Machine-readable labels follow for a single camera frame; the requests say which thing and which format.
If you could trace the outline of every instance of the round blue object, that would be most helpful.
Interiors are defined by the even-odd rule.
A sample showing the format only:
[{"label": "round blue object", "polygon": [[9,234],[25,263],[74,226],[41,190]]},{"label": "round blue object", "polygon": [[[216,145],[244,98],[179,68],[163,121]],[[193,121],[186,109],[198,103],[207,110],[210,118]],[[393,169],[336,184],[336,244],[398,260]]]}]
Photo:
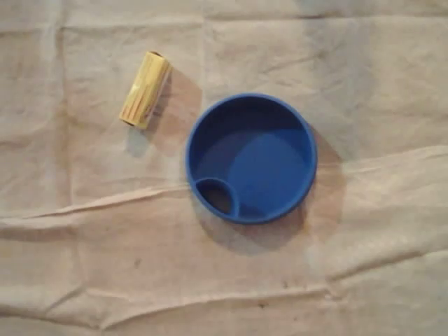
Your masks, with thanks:
[{"label": "round blue object", "polygon": [[307,195],[316,175],[316,142],[287,103],[237,94],[197,121],[185,164],[192,191],[212,213],[241,224],[264,223]]}]

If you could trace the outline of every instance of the beige cloth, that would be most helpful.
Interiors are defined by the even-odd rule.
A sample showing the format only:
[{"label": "beige cloth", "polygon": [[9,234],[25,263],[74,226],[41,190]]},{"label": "beige cloth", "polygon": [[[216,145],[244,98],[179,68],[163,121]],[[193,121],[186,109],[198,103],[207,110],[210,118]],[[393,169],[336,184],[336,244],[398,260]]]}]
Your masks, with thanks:
[{"label": "beige cloth", "polygon": [[[0,335],[446,335],[445,0],[0,1]],[[176,67],[147,132],[140,61]],[[296,106],[318,176],[224,223],[183,173],[228,94]]]}]

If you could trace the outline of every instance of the battery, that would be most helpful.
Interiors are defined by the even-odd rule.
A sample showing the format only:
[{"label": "battery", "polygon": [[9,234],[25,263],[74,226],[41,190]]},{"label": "battery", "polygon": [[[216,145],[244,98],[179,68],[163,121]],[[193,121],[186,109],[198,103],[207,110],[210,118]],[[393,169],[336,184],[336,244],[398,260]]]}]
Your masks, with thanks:
[{"label": "battery", "polygon": [[146,129],[171,70],[171,64],[163,56],[147,52],[119,118],[131,126]]}]

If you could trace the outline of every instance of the blue plastic lid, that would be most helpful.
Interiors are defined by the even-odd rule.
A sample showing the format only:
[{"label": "blue plastic lid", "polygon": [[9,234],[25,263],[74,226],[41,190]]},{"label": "blue plastic lid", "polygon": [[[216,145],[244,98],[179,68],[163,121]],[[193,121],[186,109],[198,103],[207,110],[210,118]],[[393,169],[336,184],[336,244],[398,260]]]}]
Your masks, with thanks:
[{"label": "blue plastic lid", "polygon": [[193,127],[185,165],[192,191],[215,215],[272,221],[305,198],[316,175],[316,142],[302,116],[266,94],[223,99]]}]

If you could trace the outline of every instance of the blue lid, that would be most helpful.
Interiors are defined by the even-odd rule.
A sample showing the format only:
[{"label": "blue lid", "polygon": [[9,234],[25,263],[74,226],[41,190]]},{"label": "blue lid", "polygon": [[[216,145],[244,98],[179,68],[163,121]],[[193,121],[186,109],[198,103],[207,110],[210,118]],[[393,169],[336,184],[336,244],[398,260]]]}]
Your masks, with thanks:
[{"label": "blue lid", "polygon": [[316,142],[287,103],[236,94],[197,121],[185,164],[192,191],[212,213],[241,224],[264,223],[307,195],[316,175]]}]

